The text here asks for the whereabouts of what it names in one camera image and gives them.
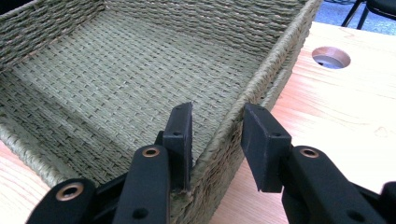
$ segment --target round hole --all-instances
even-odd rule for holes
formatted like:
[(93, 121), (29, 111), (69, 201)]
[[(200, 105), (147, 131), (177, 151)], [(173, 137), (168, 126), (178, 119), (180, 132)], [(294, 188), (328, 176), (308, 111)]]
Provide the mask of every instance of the round hole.
[(62, 202), (70, 201), (77, 198), (77, 196), (80, 195), (83, 190), (84, 186), (81, 183), (71, 183), (64, 186), (56, 193), (56, 199)]
[(146, 208), (137, 208), (132, 213), (134, 219), (143, 219), (149, 215), (149, 211)]
[(159, 154), (160, 154), (160, 150), (158, 150), (158, 148), (155, 147), (150, 147), (143, 150), (144, 157), (156, 157)]
[(300, 153), (309, 158), (319, 157), (319, 154), (315, 150), (310, 148), (303, 148), (300, 150)]
[(361, 215), (359, 212), (357, 212), (357, 211), (348, 210), (348, 211), (346, 211), (346, 213), (347, 213), (347, 215), (348, 215), (351, 219), (353, 219), (353, 220), (355, 220), (355, 221), (358, 221), (358, 222), (364, 222), (364, 221), (365, 221), (364, 216), (362, 216), (362, 215)]
[(350, 57), (343, 50), (334, 47), (321, 47), (312, 52), (312, 58), (318, 64), (331, 68), (345, 68), (350, 64)]

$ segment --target woven rope basket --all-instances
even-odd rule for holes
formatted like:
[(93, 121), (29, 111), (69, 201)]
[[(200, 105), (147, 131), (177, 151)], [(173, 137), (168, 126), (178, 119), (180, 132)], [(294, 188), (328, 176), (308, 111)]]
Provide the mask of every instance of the woven rope basket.
[(193, 102), (191, 195), (205, 223), (243, 153), (244, 103), (271, 108), (320, 0), (34, 1), (0, 16), (0, 139), (50, 186), (100, 185)]

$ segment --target floor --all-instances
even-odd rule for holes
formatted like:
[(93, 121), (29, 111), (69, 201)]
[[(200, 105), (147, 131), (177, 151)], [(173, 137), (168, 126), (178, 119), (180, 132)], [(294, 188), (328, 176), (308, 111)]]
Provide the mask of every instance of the floor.
[[(320, 6), (315, 21), (340, 26), (354, 3), (355, 1), (350, 0), (325, 0)], [(357, 27), (364, 8), (365, 4), (361, 4), (348, 25), (349, 28)], [(369, 12), (361, 29), (384, 35), (396, 35), (396, 21)]]

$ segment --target chair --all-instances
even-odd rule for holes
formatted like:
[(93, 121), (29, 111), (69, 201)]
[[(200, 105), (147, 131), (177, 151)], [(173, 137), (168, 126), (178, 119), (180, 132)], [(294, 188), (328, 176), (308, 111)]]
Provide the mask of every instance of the chair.
[[(355, 2), (355, 4), (353, 5), (352, 9), (350, 9), (349, 13), (346, 16), (346, 19), (344, 20), (341, 26), (347, 27), (349, 25), (349, 22), (352, 20), (352, 17), (355, 15), (355, 12), (358, 9), (358, 7), (361, 5), (362, 2), (365, 1), (366, 0), (357, 0)], [(396, 0), (367, 0), (366, 2), (367, 2), (366, 8), (364, 9), (363, 14), (361, 14), (361, 19), (359, 20), (359, 24), (357, 27), (358, 30), (360, 30), (361, 27), (363, 26), (369, 11), (377, 15), (396, 20)]]

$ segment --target wooden tabletop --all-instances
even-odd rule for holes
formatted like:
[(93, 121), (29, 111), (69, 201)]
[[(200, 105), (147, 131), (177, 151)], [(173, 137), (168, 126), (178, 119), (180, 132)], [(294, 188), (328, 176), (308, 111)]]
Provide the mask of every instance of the wooden tabletop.
[[(330, 69), (319, 47), (351, 59)], [(396, 36), (314, 23), (272, 113), (295, 146), (324, 151), (352, 182), (379, 192), (396, 180)], [(0, 143), (0, 223), (23, 223), (49, 188)], [(287, 223), (280, 194), (258, 192), (246, 161), (211, 224)]]

